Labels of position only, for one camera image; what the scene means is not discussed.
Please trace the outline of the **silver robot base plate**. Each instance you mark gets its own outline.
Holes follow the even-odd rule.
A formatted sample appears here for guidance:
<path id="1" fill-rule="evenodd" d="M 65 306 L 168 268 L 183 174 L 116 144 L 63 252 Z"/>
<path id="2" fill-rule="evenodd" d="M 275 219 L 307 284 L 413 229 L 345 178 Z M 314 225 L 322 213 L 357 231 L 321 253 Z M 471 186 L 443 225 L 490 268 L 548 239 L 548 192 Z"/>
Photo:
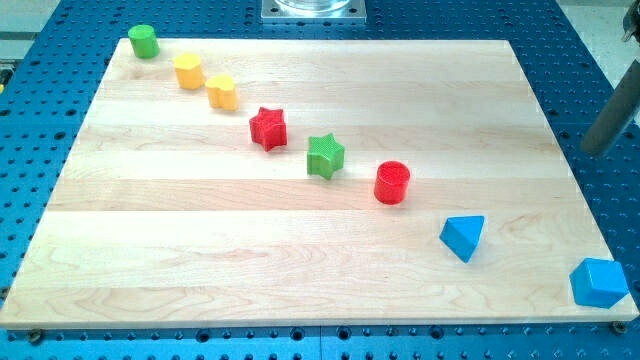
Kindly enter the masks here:
<path id="1" fill-rule="evenodd" d="M 365 0 L 261 0 L 262 23 L 365 23 Z"/>

